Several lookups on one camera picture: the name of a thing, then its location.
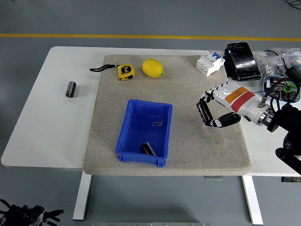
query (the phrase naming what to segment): blue plastic bin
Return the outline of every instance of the blue plastic bin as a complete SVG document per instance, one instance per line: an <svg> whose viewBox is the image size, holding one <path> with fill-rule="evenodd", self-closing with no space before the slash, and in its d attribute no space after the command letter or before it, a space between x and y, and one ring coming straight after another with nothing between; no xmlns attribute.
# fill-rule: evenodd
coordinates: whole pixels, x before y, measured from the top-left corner
<svg viewBox="0 0 301 226"><path fill-rule="evenodd" d="M164 167L168 156L173 106L142 100L129 100L116 153L123 162L135 161ZM147 155L141 145L149 142L156 156Z"/></svg>

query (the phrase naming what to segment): gray carpet mat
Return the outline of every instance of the gray carpet mat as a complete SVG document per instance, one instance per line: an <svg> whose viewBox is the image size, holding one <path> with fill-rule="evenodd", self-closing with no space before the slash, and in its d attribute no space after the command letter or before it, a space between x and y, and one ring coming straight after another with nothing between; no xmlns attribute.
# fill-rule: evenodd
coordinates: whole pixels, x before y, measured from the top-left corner
<svg viewBox="0 0 301 226"><path fill-rule="evenodd" d="M142 71L142 63L158 60L164 74L151 78ZM117 68L102 72L91 132L84 159L84 172L92 175L200 176L244 175L251 168L240 124L226 128L206 127L196 108L205 90L227 81L224 67L209 77L196 69L200 56L106 56L103 64L131 64L135 76L118 79ZM166 166L120 162L116 143L127 101L138 99L173 105L173 116ZM211 101L214 118L229 112Z"/></svg>

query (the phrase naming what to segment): tape measure strap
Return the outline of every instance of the tape measure strap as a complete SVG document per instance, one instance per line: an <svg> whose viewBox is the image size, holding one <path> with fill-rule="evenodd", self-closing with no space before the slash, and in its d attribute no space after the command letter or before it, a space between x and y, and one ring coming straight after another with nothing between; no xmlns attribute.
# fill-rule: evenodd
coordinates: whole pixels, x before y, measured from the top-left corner
<svg viewBox="0 0 301 226"><path fill-rule="evenodd" d="M114 68L114 67L118 67L118 66L119 65L104 65L104 66L101 66L99 68L90 68L90 71L91 72L102 72L105 69Z"/></svg>

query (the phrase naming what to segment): yellow lemon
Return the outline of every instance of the yellow lemon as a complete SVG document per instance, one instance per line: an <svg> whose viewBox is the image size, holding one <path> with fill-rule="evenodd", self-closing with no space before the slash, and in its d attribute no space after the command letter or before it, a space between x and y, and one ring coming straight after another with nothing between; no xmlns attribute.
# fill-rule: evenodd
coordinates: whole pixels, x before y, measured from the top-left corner
<svg viewBox="0 0 301 226"><path fill-rule="evenodd" d="M158 78L163 75L163 66L155 59L147 59L144 61L142 64L142 70L146 75L152 78Z"/></svg>

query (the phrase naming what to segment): plastic bag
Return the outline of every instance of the plastic bag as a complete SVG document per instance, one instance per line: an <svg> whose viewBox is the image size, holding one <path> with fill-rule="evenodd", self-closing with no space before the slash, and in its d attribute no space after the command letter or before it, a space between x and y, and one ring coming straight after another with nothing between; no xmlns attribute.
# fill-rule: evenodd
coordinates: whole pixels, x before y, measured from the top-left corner
<svg viewBox="0 0 301 226"><path fill-rule="evenodd" d="M258 69L263 78L272 74L281 76L281 71L285 71L281 57L271 51L258 52L256 58Z"/></svg>
<svg viewBox="0 0 301 226"><path fill-rule="evenodd" d="M272 48L271 50L281 56L287 68L294 67L301 72L301 49L300 48Z"/></svg>

